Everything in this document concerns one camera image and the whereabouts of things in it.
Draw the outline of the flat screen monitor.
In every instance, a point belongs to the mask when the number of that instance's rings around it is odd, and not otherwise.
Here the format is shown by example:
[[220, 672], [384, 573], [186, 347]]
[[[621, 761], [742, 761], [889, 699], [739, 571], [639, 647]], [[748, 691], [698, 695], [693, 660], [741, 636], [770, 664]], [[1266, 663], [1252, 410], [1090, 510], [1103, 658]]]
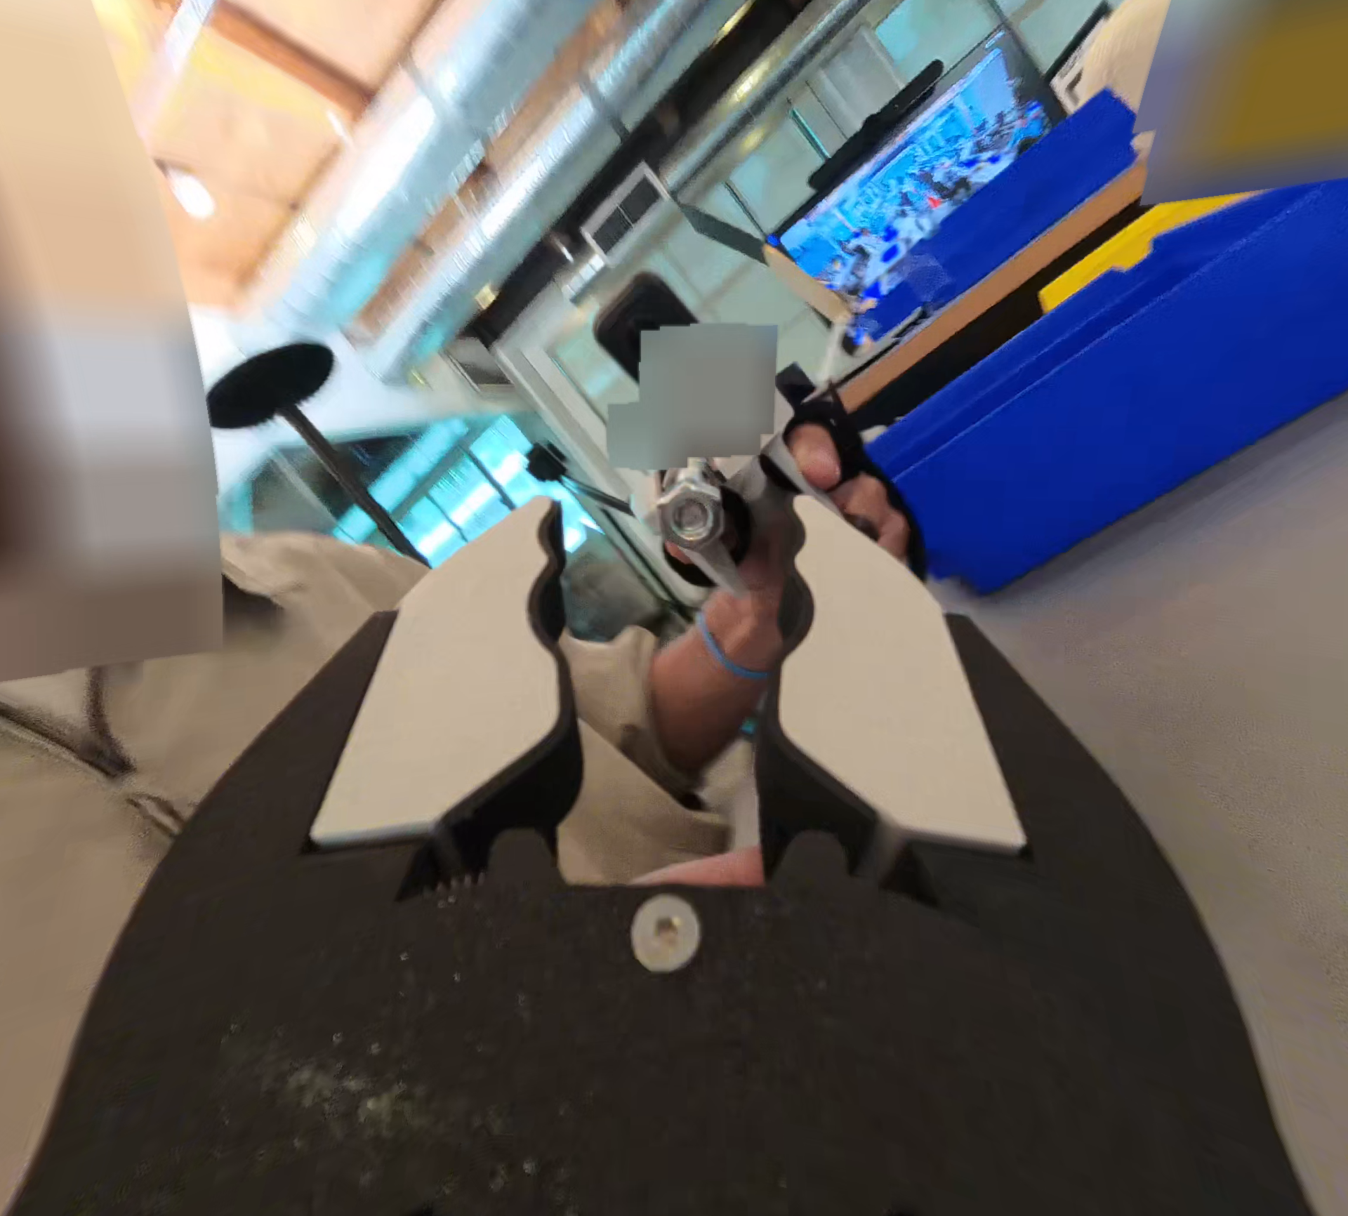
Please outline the flat screen monitor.
[[919, 107], [825, 163], [821, 184], [770, 241], [836, 293], [884, 298], [906, 254], [1062, 116], [1020, 41], [996, 29]]

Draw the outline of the blue divided plastic bin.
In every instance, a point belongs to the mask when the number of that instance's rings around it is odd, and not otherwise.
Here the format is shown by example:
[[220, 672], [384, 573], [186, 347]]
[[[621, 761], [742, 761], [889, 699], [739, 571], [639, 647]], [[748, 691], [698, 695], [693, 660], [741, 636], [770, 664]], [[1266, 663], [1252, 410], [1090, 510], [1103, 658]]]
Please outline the blue divided plastic bin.
[[1347, 184], [1155, 239], [870, 448], [937, 580], [995, 592], [1347, 387]]

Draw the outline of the wooden document stand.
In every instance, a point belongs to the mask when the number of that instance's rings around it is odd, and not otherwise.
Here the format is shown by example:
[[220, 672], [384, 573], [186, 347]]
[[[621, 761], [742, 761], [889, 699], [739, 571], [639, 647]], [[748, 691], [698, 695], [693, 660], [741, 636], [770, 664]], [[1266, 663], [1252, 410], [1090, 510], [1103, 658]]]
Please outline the wooden document stand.
[[808, 274], [771, 241], [763, 241], [762, 260], [769, 271], [829, 327], [829, 354], [842, 354], [844, 337], [856, 317], [853, 300]]

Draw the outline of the yellow plastic bin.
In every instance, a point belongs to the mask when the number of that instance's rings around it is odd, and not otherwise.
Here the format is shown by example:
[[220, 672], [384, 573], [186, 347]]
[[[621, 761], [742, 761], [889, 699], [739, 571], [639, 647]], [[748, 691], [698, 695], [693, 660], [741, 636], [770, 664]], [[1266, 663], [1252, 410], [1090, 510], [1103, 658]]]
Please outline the yellow plastic bin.
[[1238, 192], [1165, 202], [1151, 208], [1138, 220], [1101, 243], [1061, 276], [1045, 285], [1038, 295], [1042, 314], [1049, 314], [1071, 298], [1087, 289], [1104, 274], [1137, 267], [1151, 255], [1159, 237], [1257, 195], [1257, 191]]

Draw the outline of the person's left hand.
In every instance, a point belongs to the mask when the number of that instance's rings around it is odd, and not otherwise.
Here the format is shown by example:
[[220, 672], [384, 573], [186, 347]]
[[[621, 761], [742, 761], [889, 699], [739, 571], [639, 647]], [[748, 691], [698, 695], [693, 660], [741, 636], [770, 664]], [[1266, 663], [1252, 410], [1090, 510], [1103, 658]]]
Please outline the person's left hand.
[[[784, 446], [805, 484], [825, 496], [846, 522], [903, 564], [913, 562], [915, 535], [909, 518], [877, 476], [846, 474], [844, 438], [839, 430], [821, 421], [802, 423], [787, 432]], [[743, 566], [749, 595], [719, 590], [703, 606], [715, 635], [767, 630], [783, 640], [778, 613], [798, 549], [797, 522], [794, 503], [777, 505]]]

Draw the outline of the silver hex bolt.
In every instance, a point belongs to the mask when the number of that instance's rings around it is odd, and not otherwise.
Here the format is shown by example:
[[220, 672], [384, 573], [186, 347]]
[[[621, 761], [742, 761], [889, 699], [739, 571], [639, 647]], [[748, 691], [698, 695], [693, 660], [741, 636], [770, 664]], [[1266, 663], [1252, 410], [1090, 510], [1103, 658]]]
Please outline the silver hex bolt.
[[710, 459], [694, 458], [672, 469], [656, 507], [666, 539], [693, 550], [721, 540], [728, 522], [725, 500], [722, 477]]

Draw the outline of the silver ventilation duct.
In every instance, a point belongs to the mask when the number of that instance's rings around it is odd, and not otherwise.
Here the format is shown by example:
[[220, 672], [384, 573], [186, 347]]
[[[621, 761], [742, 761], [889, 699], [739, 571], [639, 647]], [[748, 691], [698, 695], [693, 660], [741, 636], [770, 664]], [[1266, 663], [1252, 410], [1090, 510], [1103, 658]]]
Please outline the silver ventilation duct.
[[371, 366], [394, 379], [471, 320], [749, 0], [635, 0], [548, 105], [536, 97], [388, 288]]
[[336, 331], [482, 161], [603, 0], [443, 0], [260, 269], [248, 312]]

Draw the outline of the blue wristband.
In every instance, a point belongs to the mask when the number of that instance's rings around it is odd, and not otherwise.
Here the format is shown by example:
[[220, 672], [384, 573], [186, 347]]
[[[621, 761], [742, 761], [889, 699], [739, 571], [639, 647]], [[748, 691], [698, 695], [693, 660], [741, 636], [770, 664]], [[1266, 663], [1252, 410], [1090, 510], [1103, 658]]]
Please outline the blue wristband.
[[718, 642], [711, 628], [705, 609], [700, 609], [697, 612], [694, 625], [705, 651], [722, 672], [739, 681], [752, 682], [752, 684], [763, 684], [769, 681], [769, 678], [771, 677], [771, 670], [750, 668], [739, 663], [738, 660], [732, 658], [727, 653], [727, 650]]

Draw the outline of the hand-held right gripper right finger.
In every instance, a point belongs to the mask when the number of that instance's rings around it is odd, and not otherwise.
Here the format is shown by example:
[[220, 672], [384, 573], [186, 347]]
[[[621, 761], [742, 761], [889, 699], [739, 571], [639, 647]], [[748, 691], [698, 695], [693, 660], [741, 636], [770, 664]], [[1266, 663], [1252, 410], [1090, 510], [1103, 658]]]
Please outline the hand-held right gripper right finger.
[[805, 834], [891, 887], [919, 845], [1019, 858], [1028, 837], [940, 602], [807, 494], [780, 608], [784, 658], [756, 734], [769, 870]]

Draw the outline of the white air vent grille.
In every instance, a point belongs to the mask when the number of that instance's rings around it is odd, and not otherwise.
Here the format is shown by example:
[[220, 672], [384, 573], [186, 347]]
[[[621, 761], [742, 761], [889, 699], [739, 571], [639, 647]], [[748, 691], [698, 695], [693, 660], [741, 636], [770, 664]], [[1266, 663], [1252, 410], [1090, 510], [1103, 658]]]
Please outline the white air vent grille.
[[580, 236], [604, 267], [623, 261], [672, 203], [661, 173], [641, 161], [582, 223]]

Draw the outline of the black video bar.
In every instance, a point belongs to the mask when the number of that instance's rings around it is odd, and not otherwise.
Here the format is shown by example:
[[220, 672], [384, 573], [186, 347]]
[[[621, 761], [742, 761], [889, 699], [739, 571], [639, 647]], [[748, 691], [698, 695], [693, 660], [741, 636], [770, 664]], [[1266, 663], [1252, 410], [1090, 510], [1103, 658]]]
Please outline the black video bar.
[[812, 192], [829, 192], [846, 180], [860, 164], [866, 163], [889, 137], [906, 128], [913, 118], [933, 100], [947, 67], [943, 60], [927, 63], [919, 76], [889, 98], [880, 109], [870, 114], [861, 128], [851, 135], [825, 163], [819, 164], [809, 177]]

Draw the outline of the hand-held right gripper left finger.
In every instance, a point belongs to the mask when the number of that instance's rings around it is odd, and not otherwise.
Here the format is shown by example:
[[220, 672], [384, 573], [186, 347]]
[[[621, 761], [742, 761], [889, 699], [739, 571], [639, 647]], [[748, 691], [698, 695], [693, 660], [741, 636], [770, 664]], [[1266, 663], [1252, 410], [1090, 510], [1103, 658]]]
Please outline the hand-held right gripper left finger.
[[309, 838], [412, 841], [446, 877], [534, 833], [555, 861], [583, 752], [565, 632], [562, 507], [540, 496], [399, 602]]

